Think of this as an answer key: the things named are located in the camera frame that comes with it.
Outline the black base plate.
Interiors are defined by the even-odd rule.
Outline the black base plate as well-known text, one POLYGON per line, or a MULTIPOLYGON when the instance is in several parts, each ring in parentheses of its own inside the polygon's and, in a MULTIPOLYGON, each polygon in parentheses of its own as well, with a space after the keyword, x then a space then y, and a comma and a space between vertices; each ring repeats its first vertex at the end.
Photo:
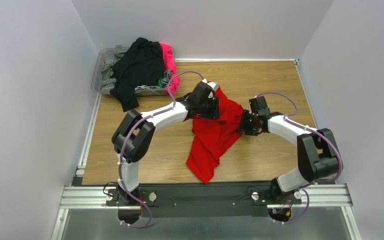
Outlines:
POLYGON ((304 207, 304 193, 280 192, 270 181, 141 183, 131 194, 116 185, 103 193, 108 207, 123 220, 186 217, 278 217, 304 207))

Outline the pink t-shirt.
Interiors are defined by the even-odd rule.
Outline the pink t-shirt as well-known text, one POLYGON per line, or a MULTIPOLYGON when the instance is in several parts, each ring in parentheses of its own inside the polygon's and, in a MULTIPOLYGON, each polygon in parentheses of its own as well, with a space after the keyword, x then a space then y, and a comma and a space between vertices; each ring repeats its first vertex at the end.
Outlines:
POLYGON ((169 90, 173 95, 175 95, 180 84, 180 77, 176 77, 169 83, 172 77, 177 74, 175 52, 172 47, 168 44, 160 42, 159 45, 161 47, 163 57, 164 73, 161 77, 163 88, 169 90))

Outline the green garment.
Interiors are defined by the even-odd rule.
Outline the green garment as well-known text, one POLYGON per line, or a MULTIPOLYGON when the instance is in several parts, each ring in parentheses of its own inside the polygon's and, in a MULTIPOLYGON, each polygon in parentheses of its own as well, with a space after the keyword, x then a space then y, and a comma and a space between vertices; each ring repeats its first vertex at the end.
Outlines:
POLYGON ((162 79, 160 78, 158 81, 157 81, 157 85, 160 87, 160 88, 163 88, 163 81, 162 79))

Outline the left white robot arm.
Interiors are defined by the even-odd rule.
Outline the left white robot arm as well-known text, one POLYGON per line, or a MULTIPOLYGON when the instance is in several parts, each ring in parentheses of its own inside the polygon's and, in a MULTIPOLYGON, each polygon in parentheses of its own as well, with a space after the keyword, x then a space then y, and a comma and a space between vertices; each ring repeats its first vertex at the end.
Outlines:
POLYGON ((154 134, 170 125, 201 118, 218 120, 217 82, 200 81, 192 92, 176 98, 173 103, 148 112, 130 110, 112 136, 118 158, 118 196, 115 201, 133 205, 139 198, 139 161, 150 147, 154 134))

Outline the red t-shirt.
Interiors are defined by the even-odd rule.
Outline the red t-shirt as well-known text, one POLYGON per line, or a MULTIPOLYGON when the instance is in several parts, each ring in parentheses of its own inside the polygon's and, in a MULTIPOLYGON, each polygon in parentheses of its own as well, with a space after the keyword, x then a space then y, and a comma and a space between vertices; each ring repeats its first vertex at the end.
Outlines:
POLYGON ((215 95, 219 99, 220 119, 197 118, 192 121, 194 139, 186 160, 189 170, 205 184, 214 177, 221 156, 242 136, 237 129, 243 107, 228 99, 221 88, 215 95))

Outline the black t-shirt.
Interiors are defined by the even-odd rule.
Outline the black t-shirt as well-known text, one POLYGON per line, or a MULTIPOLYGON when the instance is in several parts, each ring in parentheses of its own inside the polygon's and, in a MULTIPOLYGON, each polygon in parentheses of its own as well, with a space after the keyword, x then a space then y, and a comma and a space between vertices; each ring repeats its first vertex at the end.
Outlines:
POLYGON ((165 72, 160 43, 137 38, 112 71, 116 81, 109 91, 111 96, 120 102, 124 112, 137 108, 136 87, 156 85, 165 72))

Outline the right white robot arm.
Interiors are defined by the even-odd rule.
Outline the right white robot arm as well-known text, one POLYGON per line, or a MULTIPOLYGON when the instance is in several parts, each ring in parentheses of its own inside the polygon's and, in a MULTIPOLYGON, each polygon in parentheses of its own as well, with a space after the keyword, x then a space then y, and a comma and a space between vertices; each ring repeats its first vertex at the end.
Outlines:
POLYGON ((239 133, 258 136, 262 133, 278 135, 297 148, 297 167, 274 178, 266 194, 274 203, 281 203, 296 190, 327 177, 338 177, 343 161, 332 131, 299 124, 280 112, 265 113, 250 110, 242 112, 239 133))

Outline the clear plastic bin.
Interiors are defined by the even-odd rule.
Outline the clear plastic bin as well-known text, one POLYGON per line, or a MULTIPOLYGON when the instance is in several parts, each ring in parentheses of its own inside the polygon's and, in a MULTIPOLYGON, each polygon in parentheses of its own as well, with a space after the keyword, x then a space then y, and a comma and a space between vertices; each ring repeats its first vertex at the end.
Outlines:
MULTIPOLYGON (((112 48, 104 48, 99 52, 91 83, 91 89, 94 92, 108 98, 112 97, 110 87, 114 86, 115 80, 109 79, 112 75, 111 67, 128 49, 129 47, 117 45, 112 48)), ((160 86, 144 85, 135 89, 135 95, 137 97, 167 96, 168 91, 160 86)))

